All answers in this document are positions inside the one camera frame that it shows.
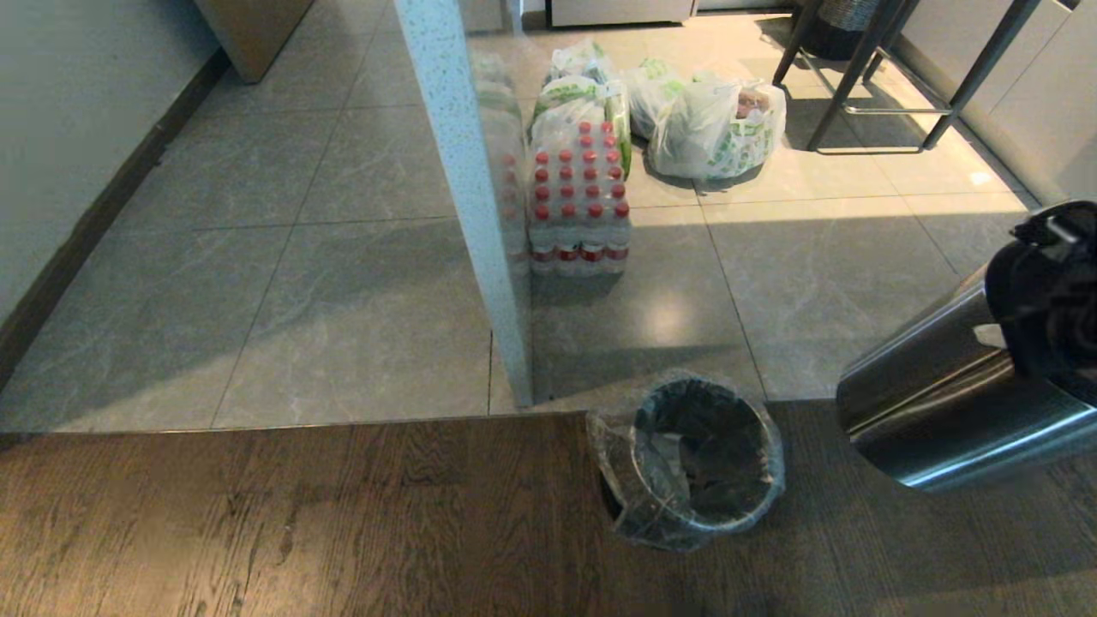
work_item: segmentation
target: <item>black lid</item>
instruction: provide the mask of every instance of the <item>black lid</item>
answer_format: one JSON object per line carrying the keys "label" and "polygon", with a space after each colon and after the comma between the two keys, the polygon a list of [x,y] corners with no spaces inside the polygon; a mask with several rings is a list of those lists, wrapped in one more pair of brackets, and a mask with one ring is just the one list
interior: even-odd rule
{"label": "black lid", "polygon": [[1013,234],[986,292],[1017,372],[1097,404],[1097,204],[1049,207]]}

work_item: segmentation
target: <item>stainless steel trash can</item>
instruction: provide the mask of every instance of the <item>stainless steel trash can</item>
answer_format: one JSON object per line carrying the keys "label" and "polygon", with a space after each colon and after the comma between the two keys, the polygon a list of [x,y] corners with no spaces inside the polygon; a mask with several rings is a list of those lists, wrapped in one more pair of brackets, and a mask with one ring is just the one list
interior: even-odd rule
{"label": "stainless steel trash can", "polygon": [[838,416],[895,480],[948,490],[1097,442],[1097,205],[1051,207],[847,368]]}

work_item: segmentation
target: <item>plastic grocery bag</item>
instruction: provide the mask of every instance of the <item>plastic grocery bag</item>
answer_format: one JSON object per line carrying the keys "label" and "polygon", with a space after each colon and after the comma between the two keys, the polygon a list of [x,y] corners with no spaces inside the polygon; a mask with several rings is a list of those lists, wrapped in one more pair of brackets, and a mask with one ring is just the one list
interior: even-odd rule
{"label": "plastic grocery bag", "polygon": [[621,150],[625,178],[632,165],[632,138],[629,134],[629,99],[624,83],[612,80],[598,83],[583,76],[550,81],[541,90],[533,108],[530,143],[536,150],[559,149],[575,137],[579,122],[601,124],[610,121]]}
{"label": "plastic grocery bag", "polygon": [[681,93],[686,82],[670,65],[656,58],[647,58],[640,67],[625,71],[622,79],[629,89],[632,132],[651,139],[659,113]]}
{"label": "plastic grocery bag", "polygon": [[583,76],[597,83],[608,83],[617,79],[613,63],[606,52],[590,37],[552,53],[548,81],[562,77]]}
{"label": "plastic grocery bag", "polygon": [[590,412],[587,431],[613,530],[633,542],[692,551],[754,527],[784,492],[777,425],[725,382],[672,371]]}
{"label": "plastic grocery bag", "polygon": [[652,167],[679,178],[735,178],[762,162],[784,134],[784,92],[760,80],[694,76],[656,122]]}

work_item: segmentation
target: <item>white wall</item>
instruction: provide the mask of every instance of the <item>white wall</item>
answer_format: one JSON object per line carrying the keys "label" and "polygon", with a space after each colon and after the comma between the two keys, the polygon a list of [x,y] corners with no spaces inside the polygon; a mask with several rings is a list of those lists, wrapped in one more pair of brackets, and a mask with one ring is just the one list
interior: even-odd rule
{"label": "white wall", "polygon": [[[921,0],[900,54],[951,96],[1010,0]],[[963,114],[1048,204],[1097,198],[1097,3],[1043,0]]]}
{"label": "white wall", "polygon": [[216,49],[190,0],[0,2],[0,321]]}

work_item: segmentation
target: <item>baseboard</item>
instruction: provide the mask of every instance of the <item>baseboard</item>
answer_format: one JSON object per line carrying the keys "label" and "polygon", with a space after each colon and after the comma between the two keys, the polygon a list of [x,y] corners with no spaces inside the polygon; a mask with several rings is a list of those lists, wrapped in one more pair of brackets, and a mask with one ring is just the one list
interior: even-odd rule
{"label": "baseboard", "polygon": [[57,249],[31,284],[31,289],[4,319],[0,326],[0,390],[8,384],[15,367],[60,302],[65,290],[122,212],[122,207],[160,160],[167,145],[179,135],[226,69],[228,69],[228,56],[224,49],[218,49],[191,79],[167,113],[149,130],[140,145],[122,164],[103,192],[77,222],[68,240]]}

